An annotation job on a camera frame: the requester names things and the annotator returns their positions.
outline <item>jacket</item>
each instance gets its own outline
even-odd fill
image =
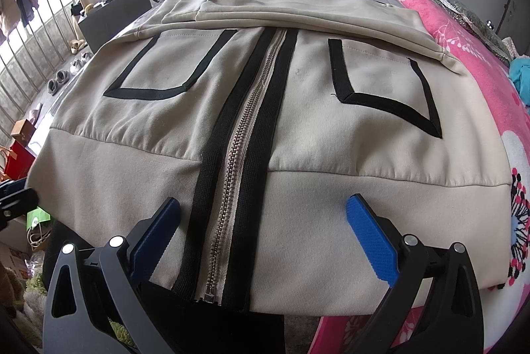
[[[174,197],[152,282],[319,316],[372,313],[388,288],[352,194],[427,245],[464,243],[486,288],[505,280],[510,183],[470,73],[416,12],[369,0],[166,0],[98,51],[28,177],[94,245]]]

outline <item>black zipper border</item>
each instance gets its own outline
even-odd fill
[[[276,28],[266,27],[250,54],[230,95],[219,112],[217,121],[202,152],[202,163],[195,184],[190,220],[179,274],[173,287],[174,292],[185,299],[194,299],[199,279],[202,249],[213,206],[217,179],[223,158],[228,148],[239,109],[250,92],[267,49],[276,33]]]
[[[124,83],[125,79],[129,74],[131,74],[134,67],[138,64],[140,59],[144,57],[145,54],[151,49],[157,42],[160,34],[157,34],[153,37],[147,45],[137,54],[134,59],[129,62],[125,69],[121,72],[118,78],[107,88],[103,93],[104,97],[119,98],[121,100],[146,100],[146,101],[155,101],[155,100],[166,100],[168,98],[176,97],[179,94],[185,93],[188,91],[195,82],[201,77],[201,75],[206,71],[210,62],[216,56],[219,51],[226,45],[229,40],[237,33],[236,29],[226,29],[220,36],[217,38],[213,46],[208,50],[204,58],[199,62],[191,76],[180,86],[175,86],[174,88],[167,89],[152,89],[152,88],[121,88],[121,85]]]
[[[223,307],[236,311],[248,311],[250,308],[250,288],[267,170],[297,37],[298,29],[295,28],[289,29],[285,35],[243,163],[230,259],[221,301]]]
[[[348,77],[348,70],[344,61],[343,41],[338,38],[328,39],[330,61],[331,61],[331,75],[333,78],[333,87],[337,99],[344,104],[357,104],[367,108],[378,109],[384,112],[396,115],[404,121],[409,122],[413,126],[418,127],[425,133],[430,134],[436,138],[442,138],[442,125],[440,124],[440,116],[436,109],[436,104],[433,99],[427,79],[421,72],[418,62],[408,58],[410,66],[421,81],[423,87],[423,94],[427,102],[429,110],[429,118],[425,118],[421,113],[417,112],[410,106],[401,103],[391,98],[380,97],[372,94],[357,93]]]

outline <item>metal zipper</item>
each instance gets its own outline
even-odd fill
[[[208,256],[208,274],[206,278],[206,290],[203,296],[204,301],[214,303],[216,301],[217,285],[219,283],[219,256],[225,247],[227,226],[230,215],[234,209],[234,195],[239,187],[237,176],[243,169],[245,140],[252,133],[253,121],[255,121],[256,109],[260,97],[266,91],[266,83],[272,72],[276,55],[281,43],[285,38],[286,30],[278,30],[275,39],[272,41],[267,57],[265,58],[261,74],[254,85],[253,90],[248,95],[243,110],[239,116],[239,121],[232,134],[230,145],[224,160],[224,182],[221,191],[221,204],[217,222],[211,238],[210,252]]]

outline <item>pink blanket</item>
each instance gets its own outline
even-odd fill
[[[530,179],[530,117],[507,76],[505,66],[474,36],[432,0],[399,0],[420,14],[437,43],[460,59],[484,95],[512,168],[511,261],[505,284],[481,291],[484,314],[484,354],[500,339],[530,292],[530,271],[525,272],[530,218],[526,185]],[[394,345],[409,339],[422,307],[412,309]],[[369,316],[322,317],[309,354],[341,354]]]

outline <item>silver screw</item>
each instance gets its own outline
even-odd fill
[[[407,234],[403,239],[406,245],[416,246],[418,245],[418,238],[412,234]]]
[[[463,254],[465,252],[465,246],[462,245],[460,242],[457,242],[453,245],[453,248],[455,248],[455,251],[457,251],[460,254]]]
[[[71,243],[67,243],[63,246],[63,254],[69,254],[74,250],[74,246]]]
[[[112,239],[109,240],[109,244],[113,248],[119,247],[123,242],[124,242],[124,238],[121,236],[114,236]]]

